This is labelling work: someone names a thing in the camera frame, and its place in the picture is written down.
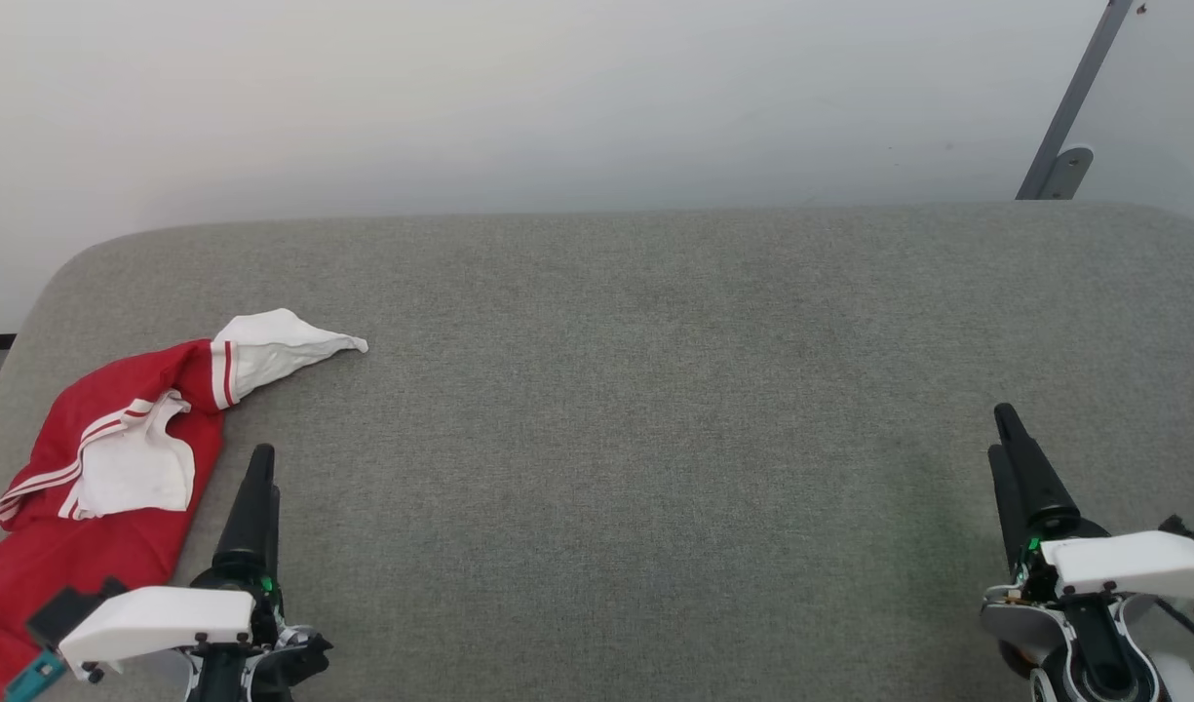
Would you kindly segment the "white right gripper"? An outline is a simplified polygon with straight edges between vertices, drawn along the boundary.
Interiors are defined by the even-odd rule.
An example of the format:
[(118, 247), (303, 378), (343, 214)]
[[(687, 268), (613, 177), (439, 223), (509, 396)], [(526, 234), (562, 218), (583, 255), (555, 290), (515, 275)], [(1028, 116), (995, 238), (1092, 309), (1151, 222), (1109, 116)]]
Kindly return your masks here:
[(1194, 529), (1178, 517), (1153, 530), (1070, 538), (1081, 511), (1011, 404), (993, 408), (999, 441), (987, 448), (993, 497), (1014, 577), (1007, 592), (1024, 603), (1084, 595), (1146, 595), (1194, 601)]

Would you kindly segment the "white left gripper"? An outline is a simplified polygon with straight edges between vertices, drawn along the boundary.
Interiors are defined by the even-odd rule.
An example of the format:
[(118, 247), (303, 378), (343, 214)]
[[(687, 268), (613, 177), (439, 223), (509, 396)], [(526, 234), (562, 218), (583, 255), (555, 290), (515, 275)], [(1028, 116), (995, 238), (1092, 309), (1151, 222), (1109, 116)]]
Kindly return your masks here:
[(105, 597), (59, 641), (92, 681), (101, 665), (170, 655), (187, 681), (250, 681), (263, 658), (288, 647), (279, 577), (281, 489), (275, 448), (250, 455), (213, 567), (187, 587), (150, 586)]

